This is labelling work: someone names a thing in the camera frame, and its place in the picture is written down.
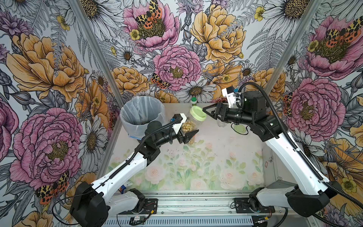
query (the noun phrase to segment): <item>white trash bag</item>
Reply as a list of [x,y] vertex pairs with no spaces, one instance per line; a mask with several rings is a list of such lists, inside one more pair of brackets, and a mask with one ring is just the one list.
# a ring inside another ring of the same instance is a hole
[[122,107],[121,122],[130,137],[141,140],[151,121],[166,124],[165,107],[151,96],[136,96]]

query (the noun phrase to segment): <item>clear plastic cup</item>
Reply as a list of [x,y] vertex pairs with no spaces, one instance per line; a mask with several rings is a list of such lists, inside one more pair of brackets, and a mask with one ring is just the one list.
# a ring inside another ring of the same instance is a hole
[[187,114],[187,121],[183,123],[181,129],[184,133],[197,130],[199,126],[205,121],[207,114],[199,106],[192,106]]

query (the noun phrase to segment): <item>gray metal panel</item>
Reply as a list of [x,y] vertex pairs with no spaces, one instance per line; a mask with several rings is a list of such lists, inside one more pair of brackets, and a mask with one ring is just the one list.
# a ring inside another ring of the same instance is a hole
[[[129,225],[130,217],[109,218],[103,227],[126,227]],[[251,226],[251,216],[169,216],[150,217],[142,226],[174,227],[174,226]]]

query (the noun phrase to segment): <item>floral tabletop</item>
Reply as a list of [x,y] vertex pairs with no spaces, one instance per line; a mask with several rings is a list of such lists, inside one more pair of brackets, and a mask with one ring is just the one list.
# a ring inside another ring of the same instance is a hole
[[[164,105],[167,118],[189,110],[189,104]],[[123,162],[137,144],[122,128],[115,146],[122,148],[112,154],[108,171]],[[229,125],[218,127],[207,117],[188,144],[163,145],[159,156],[130,179],[131,187],[143,191],[252,191],[264,184],[262,147],[253,133],[237,134]]]

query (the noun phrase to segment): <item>green jar lid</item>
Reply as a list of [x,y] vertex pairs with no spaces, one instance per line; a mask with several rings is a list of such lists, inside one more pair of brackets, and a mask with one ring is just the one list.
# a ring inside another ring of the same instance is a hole
[[207,118],[207,114],[199,106],[192,106],[189,112],[198,121],[205,121]]

